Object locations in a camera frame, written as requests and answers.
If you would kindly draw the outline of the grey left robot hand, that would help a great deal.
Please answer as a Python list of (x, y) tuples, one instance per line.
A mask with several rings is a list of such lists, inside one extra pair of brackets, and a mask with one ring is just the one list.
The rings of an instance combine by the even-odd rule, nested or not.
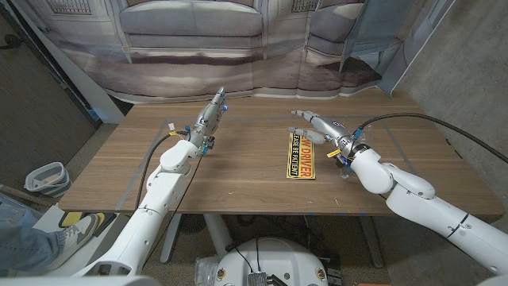
[(213, 134), (218, 128), (221, 116), (228, 110), (225, 102), (224, 87), (220, 87), (211, 102), (198, 113), (196, 123), (186, 136), (202, 155), (214, 147)]

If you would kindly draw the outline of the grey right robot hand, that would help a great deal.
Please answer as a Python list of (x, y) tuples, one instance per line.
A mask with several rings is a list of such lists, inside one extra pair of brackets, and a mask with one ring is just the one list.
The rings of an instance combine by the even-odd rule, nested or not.
[(290, 133), (303, 136), (316, 145), (331, 142), (339, 150), (339, 154), (345, 158), (352, 159), (356, 153), (369, 149), (368, 145), (359, 142), (355, 135), (352, 135), (343, 125), (332, 119), (322, 117), (309, 110), (292, 110), (291, 113), (311, 123), (314, 130), (288, 127), (287, 130)]

